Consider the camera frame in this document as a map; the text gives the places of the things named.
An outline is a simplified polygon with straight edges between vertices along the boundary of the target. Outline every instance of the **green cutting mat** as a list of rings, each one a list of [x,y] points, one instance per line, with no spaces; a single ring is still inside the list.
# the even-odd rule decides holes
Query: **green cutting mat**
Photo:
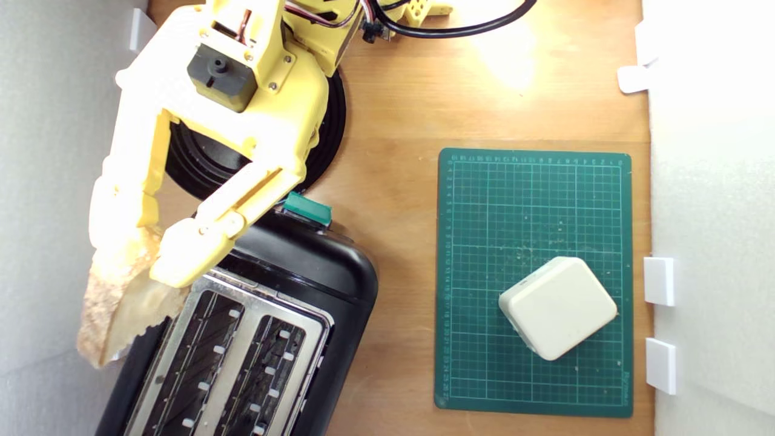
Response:
[[[632,416],[632,188],[626,154],[452,149],[439,156],[436,405]],[[556,256],[583,258],[617,317],[554,362],[498,296]]]

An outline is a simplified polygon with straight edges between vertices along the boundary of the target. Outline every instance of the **wooden table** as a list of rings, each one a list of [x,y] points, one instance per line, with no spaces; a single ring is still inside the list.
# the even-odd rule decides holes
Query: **wooden table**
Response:
[[[155,0],[150,15],[161,23],[189,2]],[[479,2],[458,3],[464,13],[450,25],[480,22],[517,4],[490,0],[477,11]],[[640,19],[640,0],[539,0],[523,20],[481,36],[399,38],[374,45],[354,41],[341,68],[348,92],[345,140],[310,196],[333,206],[335,220],[371,254],[380,273],[380,294],[329,435],[654,433],[654,394],[644,372],[644,342],[652,323],[643,303],[639,260],[651,248],[648,106],[644,95],[624,96],[616,83],[616,69],[635,61],[633,29]],[[632,155],[631,419],[434,407],[436,169],[443,147]],[[191,211],[190,200],[174,197],[174,208]]]

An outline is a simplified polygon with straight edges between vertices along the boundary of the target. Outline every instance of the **white clip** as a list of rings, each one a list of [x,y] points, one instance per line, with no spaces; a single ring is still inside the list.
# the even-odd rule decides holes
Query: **white clip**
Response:
[[[676,348],[675,345],[646,339],[646,383],[668,393],[676,394]]]
[[[643,258],[643,291],[646,302],[675,306],[673,259]]]
[[[142,9],[134,8],[132,11],[132,32],[129,35],[129,50],[134,54],[140,54],[140,51],[153,38],[157,30],[156,23],[148,18]]]

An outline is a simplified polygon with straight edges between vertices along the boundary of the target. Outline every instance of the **robotic arm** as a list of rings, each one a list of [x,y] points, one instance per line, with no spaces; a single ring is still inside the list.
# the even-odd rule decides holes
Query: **robotic arm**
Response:
[[[469,36],[514,22],[420,29],[452,8],[433,0],[207,0],[177,9],[116,75],[122,89],[110,155],[92,194],[95,247],[78,333],[101,367],[148,326],[181,310],[188,287],[306,176],[332,77],[363,23],[373,42],[396,33]],[[405,19],[410,26],[398,24]],[[251,162],[162,236],[155,198],[171,123],[225,144]]]

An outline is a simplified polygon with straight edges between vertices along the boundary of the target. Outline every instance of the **white panel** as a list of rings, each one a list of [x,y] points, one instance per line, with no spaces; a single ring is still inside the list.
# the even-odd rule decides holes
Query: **white panel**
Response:
[[[92,434],[116,371],[78,357],[91,187],[145,0],[0,2],[0,434]]]
[[[0,434],[94,434],[118,373],[95,371],[73,350],[0,376]]]
[[[646,0],[665,44],[649,68],[653,253],[680,304],[655,336],[680,350],[657,434],[775,434],[775,4]]]

